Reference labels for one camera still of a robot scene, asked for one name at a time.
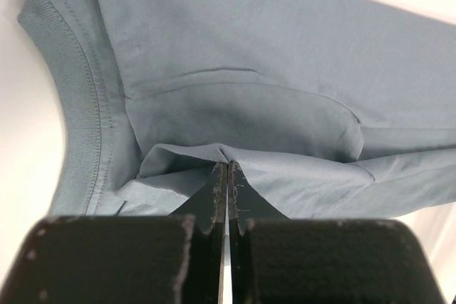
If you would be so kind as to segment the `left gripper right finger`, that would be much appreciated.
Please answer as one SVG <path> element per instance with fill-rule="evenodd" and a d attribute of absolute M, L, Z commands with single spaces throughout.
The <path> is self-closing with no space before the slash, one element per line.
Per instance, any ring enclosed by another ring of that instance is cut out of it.
<path fill-rule="evenodd" d="M 385 219 L 289 219 L 228 166 L 235 303 L 442 303 L 422 247 Z"/>

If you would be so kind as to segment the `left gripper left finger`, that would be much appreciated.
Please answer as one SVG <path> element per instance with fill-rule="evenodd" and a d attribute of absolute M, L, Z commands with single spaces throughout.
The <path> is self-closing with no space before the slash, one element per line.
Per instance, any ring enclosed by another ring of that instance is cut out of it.
<path fill-rule="evenodd" d="M 28 232 L 3 303 L 219 303 L 227 166 L 167 216 L 48 216 Z"/>

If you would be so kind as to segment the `grey t shirt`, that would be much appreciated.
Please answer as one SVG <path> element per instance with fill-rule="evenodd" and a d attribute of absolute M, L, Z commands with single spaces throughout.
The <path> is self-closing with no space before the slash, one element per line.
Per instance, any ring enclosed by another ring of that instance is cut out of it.
<path fill-rule="evenodd" d="M 169 214 L 237 162 L 291 218 L 455 200 L 455 27 L 372 0 L 26 0 L 68 132 L 53 215 Z"/>

